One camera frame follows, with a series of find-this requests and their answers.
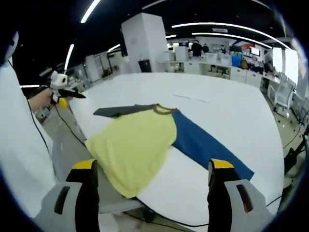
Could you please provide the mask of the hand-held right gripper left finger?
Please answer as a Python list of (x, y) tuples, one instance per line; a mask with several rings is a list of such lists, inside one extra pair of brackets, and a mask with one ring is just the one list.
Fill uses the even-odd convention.
[(75, 164), (65, 181), (43, 198), (33, 219), (43, 232), (99, 232), (98, 170), (95, 159)]

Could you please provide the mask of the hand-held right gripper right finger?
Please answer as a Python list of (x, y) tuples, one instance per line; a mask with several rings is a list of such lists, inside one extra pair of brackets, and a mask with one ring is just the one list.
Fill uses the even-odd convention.
[(208, 171), (208, 231), (261, 232), (273, 218), (263, 194), (225, 160), (211, 159)]

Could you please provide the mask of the person's left hand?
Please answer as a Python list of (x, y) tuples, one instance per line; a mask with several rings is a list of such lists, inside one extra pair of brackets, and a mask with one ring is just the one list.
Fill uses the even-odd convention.
[(52, 90), (47, 88), (36, 95), (37, 108), (45, 107), (50, 104), (52, 98)]

